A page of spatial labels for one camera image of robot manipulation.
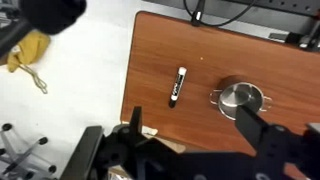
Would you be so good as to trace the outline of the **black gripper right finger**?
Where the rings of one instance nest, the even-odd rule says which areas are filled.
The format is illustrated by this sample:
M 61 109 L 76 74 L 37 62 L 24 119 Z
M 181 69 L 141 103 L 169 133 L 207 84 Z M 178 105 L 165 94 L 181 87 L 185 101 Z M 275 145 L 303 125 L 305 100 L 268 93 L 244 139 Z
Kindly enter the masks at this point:
M 235 127 L 247 142 L 257 149 L 269 124 L 247 106 L 238 106 Z

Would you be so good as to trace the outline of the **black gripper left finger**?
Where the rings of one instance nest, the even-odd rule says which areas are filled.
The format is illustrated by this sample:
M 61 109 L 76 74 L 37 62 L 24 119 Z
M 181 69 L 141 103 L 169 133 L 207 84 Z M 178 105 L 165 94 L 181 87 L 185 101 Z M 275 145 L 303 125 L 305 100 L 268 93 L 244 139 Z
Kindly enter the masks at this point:
M 129 123 L 130 137 L 135 144 L 138 144 L 142 139 L 142 107 L 135 106 L 132 112 Z

